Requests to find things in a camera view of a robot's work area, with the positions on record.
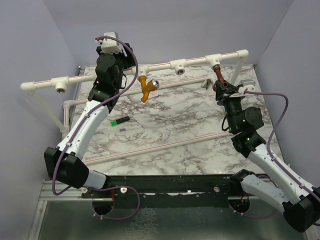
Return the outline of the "white PVC pipe frame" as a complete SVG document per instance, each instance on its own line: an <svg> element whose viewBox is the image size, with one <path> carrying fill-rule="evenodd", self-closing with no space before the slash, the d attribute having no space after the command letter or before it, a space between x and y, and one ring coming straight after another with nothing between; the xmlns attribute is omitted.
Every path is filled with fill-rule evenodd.
<svg viewBox="0 0 320 240"><path fill-rule="evenodd" d="M230 82L234 83L240 73L242 66L247 60L248 55L249 55L248 50L243 49L243 50L238 50L232 53L211 54L211 55L206 55L204 57L192 58L192 59L178 59L178 60L172 60L167 63L159 63L154 65L138 65L137 64L137 66L133 66L123 72L125 76L132 75L133 80L130 82L130 84L127 87L125 87L127 88L127 90L124 93L122 93L120 96L124 95L136 81L139 81L138 78L140 76L146 76L146 79L147 79L147 74L150 72L161 71L161 70L174 70L177 75L182 75L184 74L186 67L197 65L197 64L209 64L213 70L213 66L220 65L221 61L229 60L229 59L238 60L236 64L235 72L233 73L230 79ZM67 86L70 84L77 84L77 83L84 83L84 82L91 82L91 81L95 82L96 76L97 76L96 73L94 73L90 75L81 75L81 76L72 76L72 77L69 77L69 76L57 77L57 78L52 78L51 80L39 81L39 82L24 82L20 85L20 88L27 94L33 96L33 98L38 101L40 106L45 110L45 112L47 112L47 114L53 120L55 125L60 129L60 131L66 137L71 129L68 129L66 125L61 123L56 118L56 116L52 113L50 108L36 94L36 91L38 89L55 87L57 92L63 92L67 89Z"/></svg>

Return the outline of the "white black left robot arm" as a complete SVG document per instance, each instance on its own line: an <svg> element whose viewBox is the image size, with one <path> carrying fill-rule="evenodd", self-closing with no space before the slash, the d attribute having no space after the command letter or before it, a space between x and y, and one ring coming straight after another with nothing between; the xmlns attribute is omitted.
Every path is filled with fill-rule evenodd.
<svg viewBox="0 0 320 240"><path fill-rule="evenodd" d="M97 48L96 78L80 118L55 148L45 150L45 165L53 184L59 181L69 188L93 188L101 198L110 193L109 177L90 170L82 159L97 128L111 113L120 95L127 91L122 87L124 71L138 64L130 45L122 46L119 53L109 47Z"/></svg>

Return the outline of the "orange water faucet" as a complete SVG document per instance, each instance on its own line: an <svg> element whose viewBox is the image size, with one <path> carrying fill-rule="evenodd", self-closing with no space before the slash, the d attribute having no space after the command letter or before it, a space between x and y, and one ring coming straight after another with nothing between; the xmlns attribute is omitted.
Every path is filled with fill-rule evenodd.
<svg viewBox="0 0 320 240"><path fill-rule="evenodd" d="M141 101L145 103L149 99L150 92L156 91L160 87L160 84L155 79L152 79L149 82L147 82L147 77L143 75L140 76L138 80L140 82L141 91L143 94Z"/></svg>

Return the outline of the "brown water faucet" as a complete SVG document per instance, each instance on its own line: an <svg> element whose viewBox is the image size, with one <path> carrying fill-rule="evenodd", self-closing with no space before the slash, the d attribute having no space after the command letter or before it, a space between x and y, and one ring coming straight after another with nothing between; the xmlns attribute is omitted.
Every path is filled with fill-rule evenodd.
<svg viewBox="0 0 320 240"><path fill-rule="evenodd" d="M221 82L224 87L228 87L229 84L228 84L227 81L225 81L225 79L224 79L224 77L223 77L223 75L221 73L221 67L220 67L219 64L216 64L216 65L213 66L213 71L216 74L217 80L219 82Z"/></svg>

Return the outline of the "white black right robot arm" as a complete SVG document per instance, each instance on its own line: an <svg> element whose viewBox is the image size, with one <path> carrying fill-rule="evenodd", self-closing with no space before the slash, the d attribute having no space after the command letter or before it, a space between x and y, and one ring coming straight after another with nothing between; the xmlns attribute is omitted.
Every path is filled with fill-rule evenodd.
<svg viewBox="0 0 320 240"><path fill-rule="evenodd" d="M234 86L217 80L215 100L225 110L227 131L234 136L235 150L260 167L275 182L275 186L261 181L253 173L230 182L229 189L240 196L254 195L283 214L286 222L303 233L320 219L320 189L303 179L271 150L270 140L257 130L264 126L262 112L257 107L242 108L241 101L249 91L242 85Z"/></svg>

